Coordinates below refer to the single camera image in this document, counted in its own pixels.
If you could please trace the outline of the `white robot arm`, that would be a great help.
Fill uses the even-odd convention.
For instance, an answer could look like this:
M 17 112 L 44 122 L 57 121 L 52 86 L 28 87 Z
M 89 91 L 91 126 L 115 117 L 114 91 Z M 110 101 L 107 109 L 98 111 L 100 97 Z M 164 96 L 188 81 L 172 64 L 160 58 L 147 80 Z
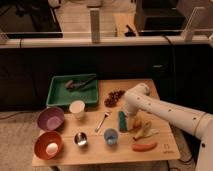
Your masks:
M 124 113 L 134 116 L 144 110 L 198 138 L 201 143 L 195 171 L 213 171 L 213 114 L 161 101 L 149 93 L 145 83 L 128 89 L 124 94 Z

